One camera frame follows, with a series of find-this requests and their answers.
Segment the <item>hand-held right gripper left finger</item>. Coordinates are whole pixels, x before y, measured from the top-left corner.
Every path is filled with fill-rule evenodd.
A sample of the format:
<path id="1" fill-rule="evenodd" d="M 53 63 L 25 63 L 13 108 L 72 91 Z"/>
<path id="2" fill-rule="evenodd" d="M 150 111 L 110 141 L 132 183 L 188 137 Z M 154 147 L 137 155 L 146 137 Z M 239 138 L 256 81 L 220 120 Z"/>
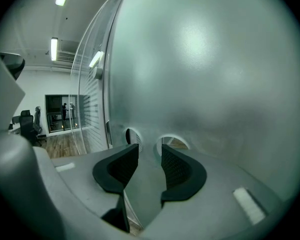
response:
<path id="1" fill-rule="evenodd" d="M 90 212 L 130 231 L 124 191 L 138 167 L 139 146 L 128 144 L 80 156 L 52 159 L 71 193 Z"/>

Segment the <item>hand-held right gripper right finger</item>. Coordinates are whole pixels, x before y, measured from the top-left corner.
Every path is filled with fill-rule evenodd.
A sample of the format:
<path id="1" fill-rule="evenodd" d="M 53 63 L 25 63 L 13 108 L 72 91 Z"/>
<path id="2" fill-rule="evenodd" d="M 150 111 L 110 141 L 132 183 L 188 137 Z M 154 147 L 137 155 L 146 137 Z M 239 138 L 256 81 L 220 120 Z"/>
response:
<path id="1" fill-rule="evenodd" d="M 229 162 L 165 144 L 161 166 L 166 190 L 147 240 L 259 240 L 284 213 L 272 190 Z"/>

